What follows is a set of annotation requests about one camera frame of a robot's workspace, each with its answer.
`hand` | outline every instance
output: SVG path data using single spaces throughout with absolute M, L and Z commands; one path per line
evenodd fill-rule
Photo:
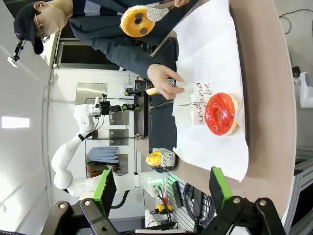
M 156 90 L 160 92 L 166 99 L 174 99 L 176 93 L 181 93 L 184 91 L 183 88 L 171 87 L 170 84 L 166 81 L 166 79 L 169 77 L 179 82 L 183 81 L 178 73 L 174 72 L 166 66 L 156 64 L 150 65 L 148 68 L 148 77 L 152 81 Z
M 190 0 L 175 0 L 174 3 L 175 3 L 175 7 L 180 7 L 180 6 L 184 6 L 188 2 L 190 2 Z

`table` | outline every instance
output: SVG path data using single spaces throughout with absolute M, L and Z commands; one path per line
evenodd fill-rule
M 205 2 L 199 0 L 187 15 Z M 231 178 L 227 181 L 250 201 L 270 198 L 282 216 L 292 190 L 296 145 L 295 98 L 287 45 L 273 0 L 230 0 L 230 9 L 242 76 L 246 78 L 250 135 L 247 174 L 241 183 Z M 172 31 L 168 37 L 176 37 L 176 33 Z M 136 145 L 141 154 L 148 154 L 148 140 Z M 173 173 L 210 193 L 210 171 L 179 159 Z

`glazed donut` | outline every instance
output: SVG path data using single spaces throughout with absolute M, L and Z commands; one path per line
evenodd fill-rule
M 139 38 L 151 32 L 156 22 L 147 18 L 147 6 L 133 6 L 121 18 L 122 30 L 131 37 Z
M 217 93 L 213 95 L 205 108 L 205 122 L 210 131 L 217 136 L 226 136 L 232 133 L 237 122 L 235 113 L 238 102 L 229 94 Z

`face mask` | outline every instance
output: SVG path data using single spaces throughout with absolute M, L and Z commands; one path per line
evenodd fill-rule
M 53 6 L 44 6 L 40 10 L 45 19 L 45 35 L 51 35 L 60 31 L 67 24 L 66 14 Z

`person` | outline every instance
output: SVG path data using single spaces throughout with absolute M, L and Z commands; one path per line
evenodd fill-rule
M 33 2 L 23 7 L 14 20 L 16 35 L 30 41 L 34 52 L 41 54 L 50 35 L 60 31 L 69 20 L 75 37 L 101 50 L 113 63 L 149 78 L 166 99 L 175 98 L 183 88 L 171 87 L 166 79 L 183 79 L 162 62 L 152 58 L 133 38 L 120 28 L 120 18 L 128 7 L 147 5 L 157 0 L 51 0 Z M 156 22 L 147 35 L 137 38 L 159 45 L 197 0 L 175 0 L 175 8 Z

